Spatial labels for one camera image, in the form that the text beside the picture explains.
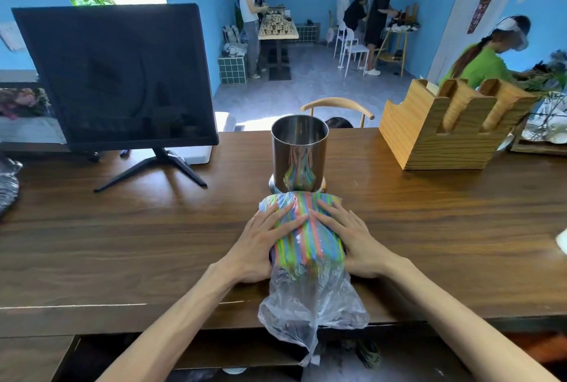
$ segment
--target hand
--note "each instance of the hand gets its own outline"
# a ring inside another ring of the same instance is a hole
[[[269,278],[272,272],[270,249],[279,239],[299,228],[309,218],[308,215],[303,215],[272,229],[292,207],[293,204],[290,204],[277,210],[278,206],[272,205],[266,212],[256,212],[229,253],[220,260],[220,267],[232,273],[237,282],[259,282]]]
[[[352,211],[333,202],[329,206],[322,200],[317,202],[329,216],[311,210],[311,215],[337,233],[346,246],[346,271],[361,278],[375,278],[385,274],[388,268],[401,259],[377,242],[368,232],[362,219]]]

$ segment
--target stainless steel cup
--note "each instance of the stainless steel cup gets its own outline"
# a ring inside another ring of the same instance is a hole
[[[323,192],[323,170],[329,127],[309,115],[289,115],[272,125],[273,193]]]

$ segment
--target plastic bag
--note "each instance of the plastic bag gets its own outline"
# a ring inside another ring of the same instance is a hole
[[[338,197],[311,192],[287,192],[266,197],[260,210],[293,203],[281,223],[313,210],[324,213],[317,200],[329,204]],[[272,278],[270,295],[262,301],[258,319],[281,341],[308,349],[302,366],[309,364],[317,346],[317,327],[362,329],[368,313],[345,271],[345,252],[339,237],[310,218],[304,225],[280,239],[270,253]]]
[[[20,183],[16,173],[22,164],[0,153],[0,215],[5,212],[18,197]]]

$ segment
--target black shirt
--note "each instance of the black shirt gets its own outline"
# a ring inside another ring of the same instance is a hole
[[[382,30],[386,26],[386,13],[378,12],[379,9],[388,9],[390,7],[390,0],[373,0],[370,7],[370,14],[368,16],[368,25],[373,27],[381,27]]]
[[[366,12],[364,11],[364,6],[360,4],[360,1],[355,0],[345,11],[343,21],[348,28],[355,31],[358,27],[358,21],[363,19],[365,16]]]

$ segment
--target wooden desk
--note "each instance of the wooden desk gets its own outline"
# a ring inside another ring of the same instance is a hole
[[[236,241],[269,192],[267,131],[221,133],[211,163],[92,189],[148,153],[27,161],[0,224],[0,337],[140,332]],[[562,158],[499,154],[483,171],[404,172],[377,128],[331,130],[325,176],[371,233],[486,319],[567,315]],[[373,324],[421,321],[384,281],[353,280]],[[268,284],[238,285],[205,328],[258,327]]]
[[[51,382],[73,336],[0,338],[0,382]]]

